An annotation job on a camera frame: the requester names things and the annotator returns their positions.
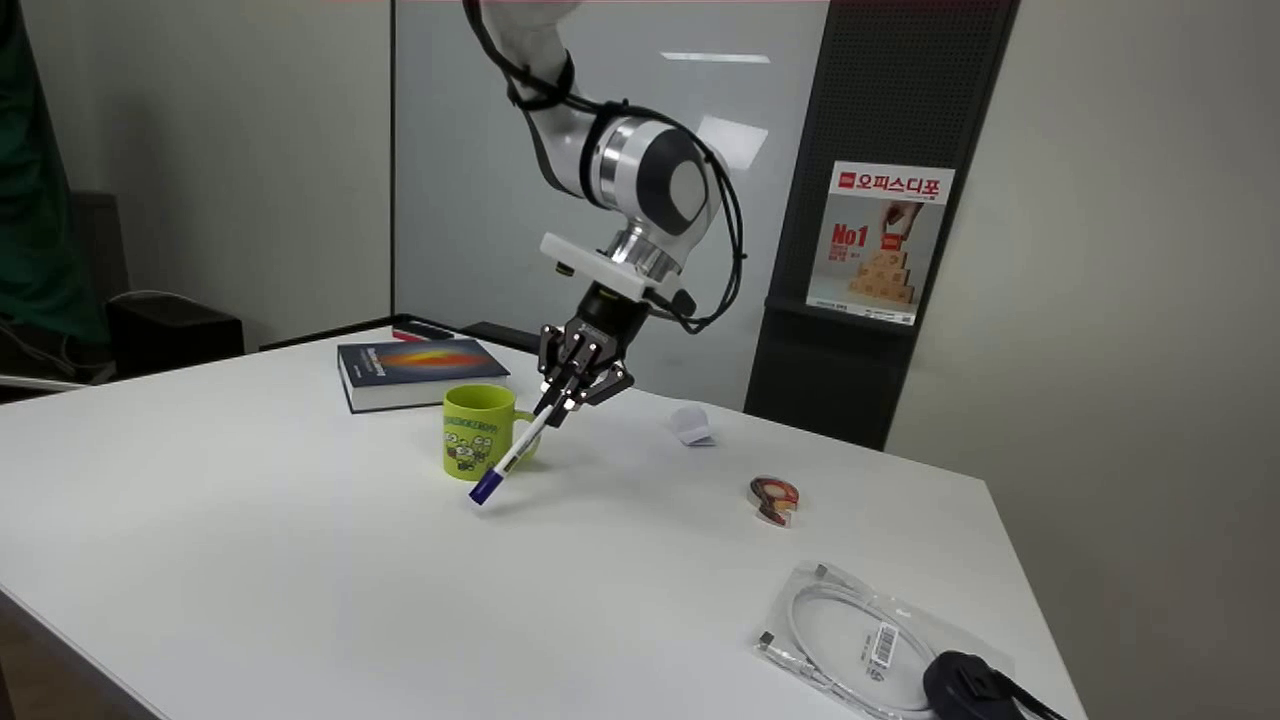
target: wall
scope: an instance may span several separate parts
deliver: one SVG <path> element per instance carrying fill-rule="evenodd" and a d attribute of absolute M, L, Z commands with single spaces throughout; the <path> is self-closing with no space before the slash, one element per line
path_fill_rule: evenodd
<path fill-rule="evenodd" d="M 390 0 L 30 0 L 64 166 L 136 288 L 280 339 L 390 313 Z"/>
<path fill-rule="evenodd" d="M 590 0 L 563 20 L 582 92 L 627 97 L 688 130 L 728 119 L 763 144 L 737 144 L 732 169 L 747 220 L 741 304 L 703 337 L 649 323 L 631 374 L 651 393 L 746 403 L 763 288 L 787 208 L 825 0 Z M 763 63 L 688 63 L 663 54 L 747 54 Z M 536 251 L 545 231 L 612 246 L 621 216 L 551 194 L 499 74 L 479 55 L 461 5 L 401 0 L 395 18 L 395 310 L 442 322 L 559 323 L 583 280 L 559 280 Z M 711 310 L 725 288 L 721 223 L 695 250 L 688 288 Z"/>
<path fill-rule="evenodd" d="M 993 479 L 1102 720 L 1280 718 L 1275 29 L 1025 0 L 891 434 Z"/>

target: clear plastic bag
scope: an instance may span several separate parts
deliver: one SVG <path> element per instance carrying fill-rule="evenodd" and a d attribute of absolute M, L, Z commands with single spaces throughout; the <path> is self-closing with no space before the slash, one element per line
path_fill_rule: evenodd
<path fill-rule="evenodd" d="M 877 720 L 932 720 L 923 673 L 941 651 L 973 651 L 1008 667 L 968 634 L 833 567 L 806 566 L 771 606 L 755 648 L 813 690 Z"/>

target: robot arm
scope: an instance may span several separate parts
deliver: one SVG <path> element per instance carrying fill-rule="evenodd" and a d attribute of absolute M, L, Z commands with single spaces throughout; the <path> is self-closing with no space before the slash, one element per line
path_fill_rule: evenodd
<path fill-rule="evenodd" d="M 582 403 L 603 403 L 631 386 L 623 355 L 651 313 L 688 334 L 711 323 L 732 304 L 746 262 L 728 172 L 688 130 L 649 107 L 578 97 L 578 69 L 559 44 L 559 20 L 578 5 L 463 0 L 479 47 L 528 119 L 545 180 L 623 216 L 621 236 L 602 251 L 545 242 L 559 270 L 592 280 L 578 317 L 545 329 L 541 339 L 545 397 L 536 418 L 551 430 Z M 695 322 L 681 274 L 725 201 L 732 208 L 732 286 L 721 310 Z"/>

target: yellow mug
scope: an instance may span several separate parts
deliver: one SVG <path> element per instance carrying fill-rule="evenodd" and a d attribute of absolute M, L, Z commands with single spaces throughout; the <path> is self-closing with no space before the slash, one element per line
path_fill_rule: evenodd
<path fill-rule="evenodd" d="M 517 409 L 517 393 L 504 386 L 461 386 L 444 397 L 444 471 L 457 479 L 479 479 L 508 458 L 517 421 L 532 421 Z"/>

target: poster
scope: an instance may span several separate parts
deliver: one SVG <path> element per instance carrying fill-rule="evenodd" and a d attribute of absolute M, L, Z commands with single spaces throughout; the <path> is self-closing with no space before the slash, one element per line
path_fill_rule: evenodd
<path fill-rule="evenodd" d="M 911 329 L 952 176 L 949 169 L 840 162 L 813 255 L 809 304 Z"/>

